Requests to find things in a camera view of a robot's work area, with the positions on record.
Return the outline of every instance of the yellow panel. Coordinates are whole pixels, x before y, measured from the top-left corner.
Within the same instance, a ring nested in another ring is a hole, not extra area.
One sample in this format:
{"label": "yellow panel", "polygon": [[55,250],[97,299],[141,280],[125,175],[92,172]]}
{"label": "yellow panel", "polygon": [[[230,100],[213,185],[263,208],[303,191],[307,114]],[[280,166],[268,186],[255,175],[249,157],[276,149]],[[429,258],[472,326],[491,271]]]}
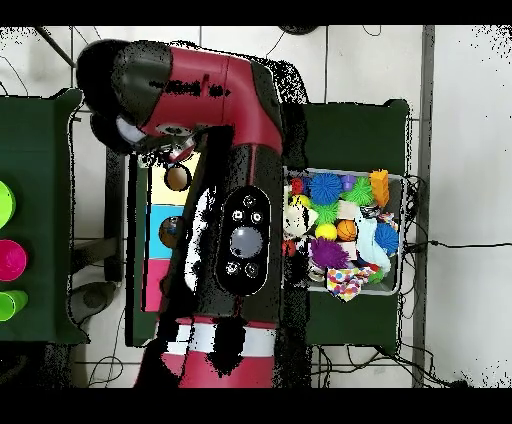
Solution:
{"label": "yellow panel", "polygon": [[[192,176],[196,172],[197,162],[199,161],[199,153],[194,153],[190,159],[182,162],[186,166]],[[154,166],[152,168],[152,205],[176,205],[184,206],[188,196],[188,189],[185,191],[173,191],[165,185],[164,182],[165,168]]]}

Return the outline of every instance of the orange ball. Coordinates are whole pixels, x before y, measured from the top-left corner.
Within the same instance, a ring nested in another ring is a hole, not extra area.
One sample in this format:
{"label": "orange ball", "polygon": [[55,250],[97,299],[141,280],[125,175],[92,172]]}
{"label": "orange ball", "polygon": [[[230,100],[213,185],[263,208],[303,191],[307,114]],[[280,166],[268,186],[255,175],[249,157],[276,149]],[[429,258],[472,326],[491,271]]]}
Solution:
{"label": "orange ball", "polygon": [[342,219],[337,227],[338,237],[343,241],[354,241],[357,236],[356,224],[349,219]]}

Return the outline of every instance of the colorful fabric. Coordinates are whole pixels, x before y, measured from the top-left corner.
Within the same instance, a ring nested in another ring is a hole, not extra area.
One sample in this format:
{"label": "colorful fabric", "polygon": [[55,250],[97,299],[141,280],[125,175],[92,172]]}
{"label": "colorful fabric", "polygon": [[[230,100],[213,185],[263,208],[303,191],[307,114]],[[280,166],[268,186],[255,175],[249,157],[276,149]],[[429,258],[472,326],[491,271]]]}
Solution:
{"label": "colorful fabric", "polygon": [[368,277],[374,273],[370,267],[328,269],[327,290],[334,297],[348,302],[361,293],[361,287],[368,282]]}

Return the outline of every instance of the purple plush toy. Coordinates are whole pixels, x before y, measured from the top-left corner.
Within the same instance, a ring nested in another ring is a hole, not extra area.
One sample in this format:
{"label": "purple plush toy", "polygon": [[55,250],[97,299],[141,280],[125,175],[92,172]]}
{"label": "purple plush toy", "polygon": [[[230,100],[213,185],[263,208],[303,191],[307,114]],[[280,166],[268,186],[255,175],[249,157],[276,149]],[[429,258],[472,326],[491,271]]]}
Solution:
{"label": "purple plush toy", "polygon": [[348,253],[341,246],[323,237],[312,240],[313,261],[321,268],[344,269],[347,267]]}

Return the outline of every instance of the gray plastic bin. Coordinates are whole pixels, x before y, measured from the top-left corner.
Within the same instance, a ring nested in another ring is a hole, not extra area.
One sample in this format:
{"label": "gray plastic bin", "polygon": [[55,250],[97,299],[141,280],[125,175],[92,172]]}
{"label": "gray plastic bin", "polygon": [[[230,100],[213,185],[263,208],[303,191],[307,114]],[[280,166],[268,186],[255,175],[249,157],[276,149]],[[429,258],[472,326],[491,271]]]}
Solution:
{"label": "gray plastic bin", "polygon": [[[368,172],[352,172],[340,171],[332,169],[314,169],[307,168],[304,171],[297,172],[288,170],[283,167],[284,177],[307,177],[313,176],[318,173],[331,173],[337,175],[354,175],[354,176],[368,176]],[[361,289],[360,295],[377,295],[377,296],[391,296],[400,289],[402,281],[402,251],[404,239],[404,223],[405,223],[405,193],[407,192],[407,180],[400,175],[388,175],[389,181],[389,202],[384,208],[384,212],[391,212],[395,214],[395,222],[399,225],[399,246],[398,252],[391,259],[391,271],[384,277],[378,284],[365,284]],[[324,283],[315,282],[308,277],[303,281],[308,286],[310,291],[325,291],[327,288]]]}

